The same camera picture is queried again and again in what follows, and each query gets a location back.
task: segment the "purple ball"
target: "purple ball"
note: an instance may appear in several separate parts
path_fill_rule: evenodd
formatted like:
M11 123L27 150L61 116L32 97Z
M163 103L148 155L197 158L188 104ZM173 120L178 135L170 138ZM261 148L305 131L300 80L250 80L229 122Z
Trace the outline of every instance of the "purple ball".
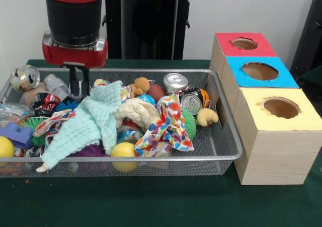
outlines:
M88 145L79 152L69 155L70 157L108 157L101 145Z

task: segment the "round hole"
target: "round hole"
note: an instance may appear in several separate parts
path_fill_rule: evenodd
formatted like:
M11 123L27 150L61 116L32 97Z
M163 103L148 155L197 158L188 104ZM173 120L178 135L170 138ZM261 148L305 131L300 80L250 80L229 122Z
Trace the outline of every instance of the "round hole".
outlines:
M258 47L257 43L252 39L239 37L231 41L234 47L243 50L254 50Z
M274 80L278 77L278 71L266 63L249 62L243 66L243 70L255 80Z
M284 98L268 99L264 103L264 108L267 109L272 115L285 119L291 119L297 116L300 112L295 103Z

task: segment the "brown football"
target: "brown football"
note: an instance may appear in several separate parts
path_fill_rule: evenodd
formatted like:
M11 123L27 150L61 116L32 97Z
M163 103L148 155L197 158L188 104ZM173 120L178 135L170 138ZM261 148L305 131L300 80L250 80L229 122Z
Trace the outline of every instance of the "brown football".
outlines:
M150 84L150 89L146 94L150 95L156 102L158 102L161 97L167 95L164 88L157 84Z

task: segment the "red box top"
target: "red box top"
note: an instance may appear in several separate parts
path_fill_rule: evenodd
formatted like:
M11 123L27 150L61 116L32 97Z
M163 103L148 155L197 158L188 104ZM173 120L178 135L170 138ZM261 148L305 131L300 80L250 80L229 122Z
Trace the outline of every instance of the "red box top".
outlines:
M262 33L216 33L226 56L276 57L276 53Z

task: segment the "plastic bag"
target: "plastic bag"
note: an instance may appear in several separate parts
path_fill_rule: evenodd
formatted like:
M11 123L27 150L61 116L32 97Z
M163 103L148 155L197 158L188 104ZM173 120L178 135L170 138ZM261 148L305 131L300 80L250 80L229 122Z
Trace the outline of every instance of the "plastic bag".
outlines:
M16 103L0 104L0 127L5 127L9 122L20 123L29 116L29 107Z

